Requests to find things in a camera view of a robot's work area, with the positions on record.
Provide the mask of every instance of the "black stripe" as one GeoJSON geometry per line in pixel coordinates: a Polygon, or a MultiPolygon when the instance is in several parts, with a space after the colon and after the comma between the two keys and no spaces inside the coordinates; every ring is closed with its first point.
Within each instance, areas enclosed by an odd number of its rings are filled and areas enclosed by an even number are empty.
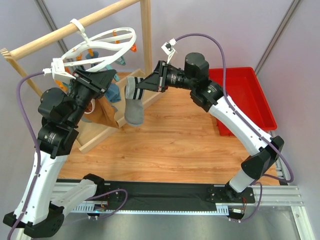
{"type": "Polygon", "coordinates": [[[136,99],[137,98],[137,93],[138,93],[138,78],[135,76],[134,77],[134,81],[135,81],[135,89],[134,89],[134,94],[133,94],[133,98],[132,99],[136,99]]]}
{"type": "Polygon", "coordinates": [[[139,94],[139,97],[138,97],[138,99],[139,100],[141,100],[142,99],[142,94],[144,93],[144,90],[143,89],[140,89],[140,94],[139,94]]]}

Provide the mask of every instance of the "drying rack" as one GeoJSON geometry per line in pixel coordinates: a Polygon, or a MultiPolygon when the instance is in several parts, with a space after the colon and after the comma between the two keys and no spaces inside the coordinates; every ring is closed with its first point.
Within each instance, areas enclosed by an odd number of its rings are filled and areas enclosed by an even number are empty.
{"type": "MultiPolygon", "coordinates": [[[[129,76],[144,77],[152,72],[150,0],[120,0],[90,15],[87,15],[79,19],[78,21],[84,27],[87,27],[138,2],[140,2],[141,10],[144,72],[141,69],[137,69],[133,71],[131,74],[129,74],[129,76]]],[[[32,53],[35,53],[45,48],[46,46],[53,44],[73,33],[76,33],[77,31],[78,28],[73,23],[70,23],[14,50],[8,51],[6,48],[3,48],[2,50],[0,50],[0,53],[22,77],[26,77],[28,74],[18,63],[18,60],[23,59],[24,57],[32,53]]],[[[39,97],[41,97],[43,92],[40,90],[37,84],[31,79],[28,79],[27,83],[36,92],[36,94],[38,94],[39,97]]],[[[115,104],[115,107],[118,109],[118,112],[115,114],[114,118],[118,122],[119,127],[122,127],[124,124],[126,124],[126,120],[124,117],[126,105],[123,96],[123,88],[126,85],[126,79],[121,79],[116,84],[120,88],[120,92],[122,95],[121,99],[123,100],[115,104]]],[[[161,93],[146,91],[142,100],[144,108],[149,107],[151,104],[159,100],[161,97],[163,97],[163,94],[161,93]]],[[[93,122],[80,121],[79,128],[77,128],[79,134],[74,144],[79,148],[79,150],[82,153],[87,153],[96,145],[98,145],[107,137],[109,137],[111,134],[116,132],[117,129],[118,128],[105,126],[93,122]]]]}

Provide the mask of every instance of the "wooden table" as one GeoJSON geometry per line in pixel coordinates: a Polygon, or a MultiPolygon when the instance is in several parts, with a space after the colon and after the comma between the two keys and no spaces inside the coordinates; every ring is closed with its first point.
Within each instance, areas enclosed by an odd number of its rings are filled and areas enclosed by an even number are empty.
{"type": "MultiPolygon", "coordinates": [[[[73,149],[59,178],[92,173],[115,181],[225,184],[247,157],[237,138],[219,135],[216,120],[187,90],[170,88],[145,111],[141,127],[126,124],[87,154],[73,149]]],[[[276,175],[275,166],[268,173],[276,175]]]]}

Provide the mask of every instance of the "red plastic container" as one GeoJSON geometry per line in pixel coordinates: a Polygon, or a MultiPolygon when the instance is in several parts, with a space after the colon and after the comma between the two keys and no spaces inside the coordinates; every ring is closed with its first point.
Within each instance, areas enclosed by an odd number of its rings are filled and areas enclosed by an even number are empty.
{"type": "MultiPolygon", "coordinates": [[[[210,69],[209,77],[222,86],[223,69],[210,69]]],[[[252,67],[227,68],[226,91],[235,104],[261,129],[277,129],[274,116],[252,67]]],[[[233,136],[222,122],[218,119],[216,121],[221,136],[233,136]]]]}

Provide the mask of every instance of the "sock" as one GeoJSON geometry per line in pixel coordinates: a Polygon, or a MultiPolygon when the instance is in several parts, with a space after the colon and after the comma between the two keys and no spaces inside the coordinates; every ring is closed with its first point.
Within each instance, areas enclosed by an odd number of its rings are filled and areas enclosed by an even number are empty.
{"type": "Polygon", "coordinates": [[[144,90],[136,88],[136,85],[143,79],[142,77],[128,76],[127,84],[124,87],[125,110],[124,118],[130,126],[139,127],[144,123],[144,106],[142,98],[144,90]]]}

